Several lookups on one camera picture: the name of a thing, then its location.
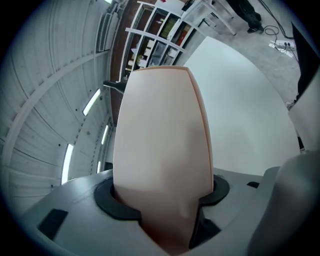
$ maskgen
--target concrete floor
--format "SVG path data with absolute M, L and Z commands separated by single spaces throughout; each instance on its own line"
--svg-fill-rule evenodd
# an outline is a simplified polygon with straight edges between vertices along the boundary
M 217 26 L 208 27 L 203 23 L 200 26 L 201 30 L 206 35 L 234 48 L 255 64 L 269 79 L 281 96 L 283 102 L 290 102 L 294 100 L 298 94 L 298 80 L 300 78 L 300 69 L 296 59 L 269 46 L 269 44 L 272 43 L 270 41 L 275 40 L 274 35 L 267 35 L 265 33 L 258 32 L 248 34 L 248 24 L 234 13 L 225 0 L 220 1 L 228 6 L 231 13 L 234 14 L 234 18 L 230 18 L 225 11 L 221 10 L 219 3 L 216 3 L 214 6 L 220 10 L 219 13 L 222 14 L 222 16 L 226 18 L 230 25 L 236 30 L 236 35 L 232 35 L 225 25 L 213 16 L 211 16 L 212 20 Z M 270 16 L 258 0 L 249 1 L 253 5 L 255 11 L 260 13 L 263 27 L 267 25 L 278 27 L 276 21 Z M 264 0 L 264 2 L 283 26 L 286 35 L 292 37 L 292 25 L 283 6 L 280 6 L 276 0 Z M 277 38 L 278 40 L 285 39 L 281 32 L 279 32 Z M 186 52 L 180 56 L 176 65 L 183 66 L 204 39 L 205 37 L 203 35 L 196 32 L 187 44 L 185 48 Z

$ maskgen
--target white ceiling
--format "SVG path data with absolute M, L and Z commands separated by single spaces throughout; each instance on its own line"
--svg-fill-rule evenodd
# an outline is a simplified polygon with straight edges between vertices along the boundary
M 19 213 L 69 179 L 96 173 L 101 139 L 112 126 L 110 53 L 96 53 L 103 0 L 48 0 L 16 35 L 0 69 L 1 186 Z M 101 89 L 87 116 L 82 110 Z

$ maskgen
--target shelving unit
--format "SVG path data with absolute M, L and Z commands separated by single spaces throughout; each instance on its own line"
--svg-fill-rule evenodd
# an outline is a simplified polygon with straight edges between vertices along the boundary
M 196 27 L 181 21 L 181 16 L 154 4 L 138 1 L 140 4 L 128 32 L 119 73 L 119 82 L 134 70 L 152 66 L 173 65 L 184 53 L 184 45 Z M 177 51 L 174 57 L 168 53 Z

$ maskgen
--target person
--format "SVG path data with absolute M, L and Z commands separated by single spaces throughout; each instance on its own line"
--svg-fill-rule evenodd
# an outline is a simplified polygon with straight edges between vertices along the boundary
M 248 33 L 264 31 L 261 25 L 261 15 L 255 11 L 255 8 L 248 0 L 226 0 L 234 12 L 245 22 L 248 23 Z

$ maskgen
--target beige pad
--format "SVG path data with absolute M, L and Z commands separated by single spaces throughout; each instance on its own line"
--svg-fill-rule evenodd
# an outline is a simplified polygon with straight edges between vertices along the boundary
M 210 141 L 202 97 L 187 68 L 131 73 L 115 135 L 115 192 L 141 211 L 142 228 L 171 255 L 188 250 L 198 199 L 212 191 Z

